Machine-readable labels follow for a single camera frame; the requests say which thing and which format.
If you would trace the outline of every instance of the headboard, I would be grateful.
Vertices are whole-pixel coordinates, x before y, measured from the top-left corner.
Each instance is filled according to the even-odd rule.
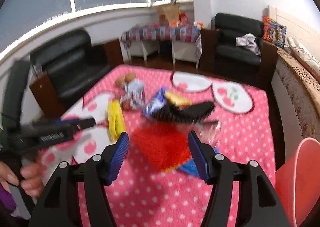
[[[268,5],[268,12],[270,18],[287,27],[288,37],[297,39],[320,61],[320,34],[315,29],[277,7]]]

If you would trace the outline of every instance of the human hand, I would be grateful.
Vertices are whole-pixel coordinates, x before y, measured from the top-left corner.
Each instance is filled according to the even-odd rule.
[[[20,173],[25,178],[25,180],[21,181],[21,187],[26,194],[32,197],[39,197],[44,188],[41,179],[40,162],[33,162],[29,166],[22,167]],[[0,162],[0,184],[10,192],[7,182],[16,186],[19,185],[19,180],[12,170],[5,163]]]

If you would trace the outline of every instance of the ridged blue pad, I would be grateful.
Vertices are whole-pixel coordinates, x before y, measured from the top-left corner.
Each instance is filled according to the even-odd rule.
[[[116,151],[113,153],[111,162],[109,164],[109,175],[106,179],[110,185],[114,180],[117,179],[120,168],[122,166],[124,157],[129,148],[129,136],[127,133],[123,133],[117,140]]]
[[[199,139],[195,138],[190,132],[188,135],[188,146],[192,155],[192,158],[196,164],[200,178],[207,183],[210,179],[208,161],[199,146]]]

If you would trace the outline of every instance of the black leather sofa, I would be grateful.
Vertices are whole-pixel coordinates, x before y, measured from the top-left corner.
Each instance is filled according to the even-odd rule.
[[[91,46],[83,30],[73,31],[30,53],[34,72],[46,72],[65,110],[76,103],[110,70],[103,46]]]
[[[268,42],[262,40],[263,22],[241,16],[217,13],[214,18],[216,30],[216,49],[214,57],[214,74],[231,78],[249,85],[259,87],[266,69],[268,77],[273,75],[276,63],[276,47],[264,47]],[[236,38],[245,34],[254,34],[261,56],[255,55],[248,49],[236,46]]]

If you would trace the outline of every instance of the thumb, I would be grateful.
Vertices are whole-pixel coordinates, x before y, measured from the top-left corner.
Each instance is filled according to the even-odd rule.
[[[3,162],[0,162],[0,180],[4,179],[10,184],[19,185],[19,180],[12,170]]]

